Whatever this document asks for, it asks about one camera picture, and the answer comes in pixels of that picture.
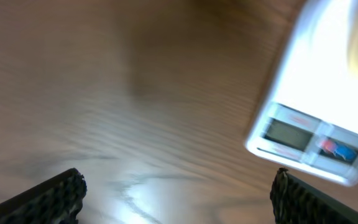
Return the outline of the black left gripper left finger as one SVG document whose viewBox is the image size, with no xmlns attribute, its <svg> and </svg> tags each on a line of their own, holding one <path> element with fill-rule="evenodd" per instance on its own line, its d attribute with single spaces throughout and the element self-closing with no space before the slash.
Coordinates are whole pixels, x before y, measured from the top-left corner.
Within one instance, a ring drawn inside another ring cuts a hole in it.
<svg viewBox="0 0 358 224">
<path fill-rule="evenodd" d="M 77 224 L 87 186 L 71 168 L 0 203 L 0 224 Z"/>
</svg>

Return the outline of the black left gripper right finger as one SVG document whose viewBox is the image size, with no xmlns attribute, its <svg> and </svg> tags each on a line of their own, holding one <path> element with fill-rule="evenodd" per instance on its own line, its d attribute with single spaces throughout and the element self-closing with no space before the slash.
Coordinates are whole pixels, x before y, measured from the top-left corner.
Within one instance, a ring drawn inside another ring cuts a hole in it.
<svg viewBox="0 0 358 224">
<path fill-rule="evenodd" d="M 358 212 L 280 168 L 270 191 L 276 224 L 358 224 Z"/>
</svg>

